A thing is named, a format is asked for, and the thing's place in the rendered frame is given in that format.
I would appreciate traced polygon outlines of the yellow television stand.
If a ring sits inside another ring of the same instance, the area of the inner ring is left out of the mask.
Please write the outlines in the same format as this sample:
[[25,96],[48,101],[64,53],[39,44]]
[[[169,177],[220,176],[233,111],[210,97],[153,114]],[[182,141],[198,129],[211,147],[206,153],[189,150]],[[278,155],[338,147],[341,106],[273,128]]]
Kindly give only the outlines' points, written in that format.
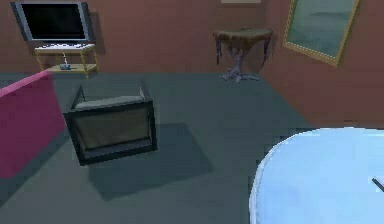
[[[93,53],[94,63],[87,63],[85,56],[87,53]],[[89,78],[91,72],[98,72],[99,65],[94,44],[50,44],[37,47],[34,49],[35,58],[39,64],[40,70],[44,71],[47,68],[43,65],[40,57],[54,55],[57,64],[49,67],[47,70],[52,73],[83,73],[86,78]],[[71,64],[67,61],[69,55],[79,55],[80,64]],[[61,70],[60,64],[70,64],[71,70]]]

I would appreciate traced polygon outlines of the gold framed picture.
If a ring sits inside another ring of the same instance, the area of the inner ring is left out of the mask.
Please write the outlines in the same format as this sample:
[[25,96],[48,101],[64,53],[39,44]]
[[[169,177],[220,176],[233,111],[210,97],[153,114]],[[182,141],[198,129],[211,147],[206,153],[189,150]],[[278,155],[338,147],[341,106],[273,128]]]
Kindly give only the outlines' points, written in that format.
[[337,67],[360,0],[291,0],[283,46]]

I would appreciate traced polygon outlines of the grey framed television set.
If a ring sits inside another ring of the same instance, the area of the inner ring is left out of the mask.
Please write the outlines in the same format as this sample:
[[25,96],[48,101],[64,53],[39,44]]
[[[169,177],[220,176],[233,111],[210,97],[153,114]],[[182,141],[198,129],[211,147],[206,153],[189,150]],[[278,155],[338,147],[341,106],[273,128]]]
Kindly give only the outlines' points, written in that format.
[[25,41],[58,44],[95,41],[87,2],[15,1],[10,6]]

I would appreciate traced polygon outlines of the pale blue round table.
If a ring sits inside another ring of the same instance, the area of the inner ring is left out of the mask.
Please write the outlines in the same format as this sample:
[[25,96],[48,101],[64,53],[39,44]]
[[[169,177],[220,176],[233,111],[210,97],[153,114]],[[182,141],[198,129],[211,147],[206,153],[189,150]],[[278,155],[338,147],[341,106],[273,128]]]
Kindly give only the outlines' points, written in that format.
[[320,128],[272,147],[257,166],[250,224],[384,224],[384,130]]

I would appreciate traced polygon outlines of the brown carved side table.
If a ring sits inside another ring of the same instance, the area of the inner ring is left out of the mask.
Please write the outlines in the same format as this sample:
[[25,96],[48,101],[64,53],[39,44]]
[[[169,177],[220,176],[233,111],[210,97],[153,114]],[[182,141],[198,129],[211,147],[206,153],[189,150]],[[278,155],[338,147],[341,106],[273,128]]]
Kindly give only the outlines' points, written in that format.
[[234,67],[221,75],[225,81],[233,80],[239,83],[241,80],[258,80],[258,77],[242,72],[242,64],[245,57],[255,44],[264,42],[264,57],[261,66],[264,66],[269,43],[273,35],[272,29],[240,28],[238,30],[216,30],[213,32],[216,47],[216,64],[220,63],[222,57],[222,46],[225,46],[230,57],[234,61]]

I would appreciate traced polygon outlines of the magenta sofa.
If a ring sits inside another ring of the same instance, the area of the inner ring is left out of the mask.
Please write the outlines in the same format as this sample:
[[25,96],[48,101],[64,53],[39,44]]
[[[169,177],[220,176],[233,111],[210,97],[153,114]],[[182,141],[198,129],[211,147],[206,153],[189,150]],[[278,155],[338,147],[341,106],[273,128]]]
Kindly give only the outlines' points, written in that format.
[[0,89],[0,178],[19,173],[64,128],[51,72]]

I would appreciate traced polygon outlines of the small black object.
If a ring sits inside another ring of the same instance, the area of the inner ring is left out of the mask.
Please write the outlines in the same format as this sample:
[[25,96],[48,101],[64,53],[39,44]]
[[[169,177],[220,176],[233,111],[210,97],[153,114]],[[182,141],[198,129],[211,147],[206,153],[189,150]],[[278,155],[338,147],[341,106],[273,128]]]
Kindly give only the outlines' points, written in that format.
[[384,192],[384,186],[376,178],[372,178],[371,180],[382,192]]

